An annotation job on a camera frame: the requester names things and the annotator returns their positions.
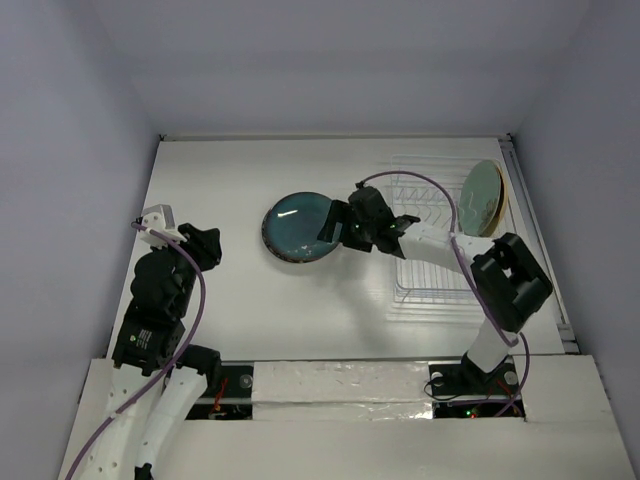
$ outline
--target rack wire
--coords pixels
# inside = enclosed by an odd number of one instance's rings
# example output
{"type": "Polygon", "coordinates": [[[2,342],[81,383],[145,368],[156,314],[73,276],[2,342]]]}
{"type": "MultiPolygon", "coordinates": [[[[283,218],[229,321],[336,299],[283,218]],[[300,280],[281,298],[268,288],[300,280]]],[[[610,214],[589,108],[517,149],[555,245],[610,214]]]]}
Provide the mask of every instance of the rack wire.
{"type": "MultiPolygon", "coordinates": [[[[449,191],[457,204],[467,175],[483,160],[396,155],[391,166],[393,170],[410,170],[433,178],[449,191]]],[[[389,178],[387,195],[395,215],[415,215],[433,226],[449,228],[451,208],[436,187],[404,175],[389,178]]],[[[510,204],[493,237],[507,231],[517,233],[510,204]]],[[[396,259],[393,269],[395,285],[390,320],[450,323],[455,316],[459,323],[475,324],[484,318],[461,274],[415,260],[396,259]]]]}

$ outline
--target dish rack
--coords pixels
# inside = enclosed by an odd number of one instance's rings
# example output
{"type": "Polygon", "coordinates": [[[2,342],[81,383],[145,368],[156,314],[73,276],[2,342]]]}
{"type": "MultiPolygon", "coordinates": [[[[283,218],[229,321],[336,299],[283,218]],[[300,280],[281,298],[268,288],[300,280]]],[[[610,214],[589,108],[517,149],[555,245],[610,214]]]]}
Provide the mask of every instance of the dish rack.
{"type": "MultiPolygon", "coordinates": [[[[391,167],[432,178],[448,190],[457,205],[467,175],[483,160],[396,155],[391,167]]],[[[386,194],[396,216],[415,215],[433,226],[449,229],[451,208],[442,192],[415,177],[389,178],[386,194]]],[[[510,204],[492,237],[507,231],[518,233],[510,204]]],[[[394,259],[393,278],[393,302],[388,315],[391,321],[478,324],[484,319],[462,274],[426,262],[394,259]]]]}

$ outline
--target wall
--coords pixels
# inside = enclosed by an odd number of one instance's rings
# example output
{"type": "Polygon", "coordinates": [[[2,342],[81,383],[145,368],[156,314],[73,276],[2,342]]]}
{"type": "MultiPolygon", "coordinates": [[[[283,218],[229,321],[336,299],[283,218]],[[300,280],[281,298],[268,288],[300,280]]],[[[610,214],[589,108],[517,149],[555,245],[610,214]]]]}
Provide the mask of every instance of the wall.
{"type": "Polygon", "coordinates": [[[113,323],[157,136],[87,2],[0,15],[0,471],[57,469],[113,323]]]}
{"type": "Polygon", "coordinates": [[[517,149],[571,323],[640,472],[640,3],[595,2],[517,149]]]}
{"type": "Polygon", "coordinates": [[[163,133],[505,133],[588,0],[93,0],[163,133]]]}

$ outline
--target wire rack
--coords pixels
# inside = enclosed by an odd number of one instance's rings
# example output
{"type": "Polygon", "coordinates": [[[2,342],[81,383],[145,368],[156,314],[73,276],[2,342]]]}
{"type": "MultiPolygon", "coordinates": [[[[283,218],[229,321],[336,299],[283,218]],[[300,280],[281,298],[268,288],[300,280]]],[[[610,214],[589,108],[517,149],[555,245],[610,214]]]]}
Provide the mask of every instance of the wire rack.
{"type": "MultiPolygon", "coordinates": [[[[409,170],[426,175],[440,183],[456,205],[462,185],[471,169],[483,159],[394,156],[394,170],[409,170]]],[[[449,229],[451,208],[436,187],[415,177],[392,175],[387,195],[395,215],[415,215],[439,228],[449,229]]],[[[494,237],[515,232],[511,206],[494,237]]],[[[396,259],[393,266],[395,285],[393,307],[389,319],[396,321],[477,323],[482,311],[461,274],[421,261],[396,259]]]]}

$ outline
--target gray wall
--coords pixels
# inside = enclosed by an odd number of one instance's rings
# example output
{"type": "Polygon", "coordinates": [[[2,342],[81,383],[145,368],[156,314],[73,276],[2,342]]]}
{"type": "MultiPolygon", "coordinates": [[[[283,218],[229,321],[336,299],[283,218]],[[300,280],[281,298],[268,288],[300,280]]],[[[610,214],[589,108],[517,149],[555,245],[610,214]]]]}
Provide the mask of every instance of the gray wall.
{"type": "Polygon", "coordinates": [[[0,476],[57,476],[157,136],[87,2],[0,15],[0,476]]]}
{"type": "Polygon", "coordinates": [[[640,2],[602,0],[518,131],[571,323],[640,472],[640,2]]]}
{"type": "Polygon", "coordinates": [[[163,133],[504,133],[588,0],[92,0],[163,133]]]}

